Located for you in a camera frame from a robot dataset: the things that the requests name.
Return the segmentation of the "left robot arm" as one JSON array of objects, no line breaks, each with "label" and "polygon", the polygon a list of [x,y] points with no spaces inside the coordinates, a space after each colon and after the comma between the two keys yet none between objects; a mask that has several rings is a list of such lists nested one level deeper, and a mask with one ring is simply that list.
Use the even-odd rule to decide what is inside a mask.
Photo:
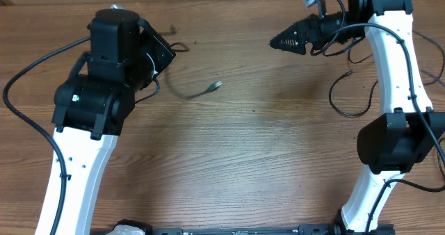
[{"label": "left robot arm", "polygon": [[97,11],[84,52],[54,95],[52,159],[36,234],[89,234],[102,176],[136,93],[175,52],[138,13]]}]

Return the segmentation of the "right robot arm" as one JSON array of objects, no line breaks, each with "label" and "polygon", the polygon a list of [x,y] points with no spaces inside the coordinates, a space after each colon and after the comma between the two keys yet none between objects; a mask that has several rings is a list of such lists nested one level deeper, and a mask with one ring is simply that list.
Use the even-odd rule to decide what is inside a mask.
[{"label": "right robot arm", "polygon": [[439,162],[444,114],[437,112],[421,80],[413,43],[412,0],[347,0],[328,14],[324,0],[303,0],[318,13],[276,35],[274,49],[304,55],[327,55],[334,43],[353,47],[369,42],[378,74],[380,114],[360,130],[357,153],[362,171],[348,201],[332,225],[300,225],[299,234],[393,234],[379,215],[397,184],[436,149]]}]

